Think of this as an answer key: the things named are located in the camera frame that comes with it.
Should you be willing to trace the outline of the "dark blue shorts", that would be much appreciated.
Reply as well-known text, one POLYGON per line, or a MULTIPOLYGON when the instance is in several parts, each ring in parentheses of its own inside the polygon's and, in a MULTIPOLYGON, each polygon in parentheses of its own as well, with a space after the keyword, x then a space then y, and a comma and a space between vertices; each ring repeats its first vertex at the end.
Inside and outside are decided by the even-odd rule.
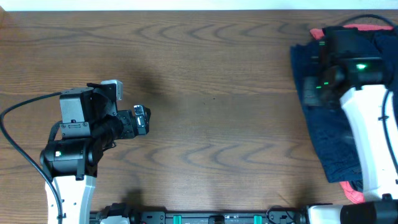
POLYGON ((316 41, 290 48, 292 75, 308 133, 326 179, 330 183, 361 181, 359 157, 344 111, 340 108, 330 110, 304 103, 304 79, 318 71, 318 65, 312 60, 318 50, 316 41))

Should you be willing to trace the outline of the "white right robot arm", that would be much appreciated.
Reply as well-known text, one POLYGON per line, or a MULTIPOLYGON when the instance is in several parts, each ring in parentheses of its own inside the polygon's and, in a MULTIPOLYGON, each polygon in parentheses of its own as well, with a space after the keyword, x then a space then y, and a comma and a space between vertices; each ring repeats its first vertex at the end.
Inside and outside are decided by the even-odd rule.
POLYGON ((380 57, 344 58, 304 79, 304 102, 340 107, 349 121, 363 176, 365 201, 312 205, 307 223, 397 223, 397 121, 392 75, 380 57))

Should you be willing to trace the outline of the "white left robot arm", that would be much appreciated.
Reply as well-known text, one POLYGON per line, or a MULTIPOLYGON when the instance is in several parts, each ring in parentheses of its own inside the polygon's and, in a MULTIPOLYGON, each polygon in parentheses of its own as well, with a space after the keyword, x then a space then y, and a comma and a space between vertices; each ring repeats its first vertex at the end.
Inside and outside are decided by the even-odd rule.
POLYGON ((94 123, 62 123, 60 140, 51 139, 40 154, 50 182, 46 184, 48 223, 88 223, 96 188, 98 164, 119 139, 149 132, 151 111, 142 105, 106 115, 94 123))

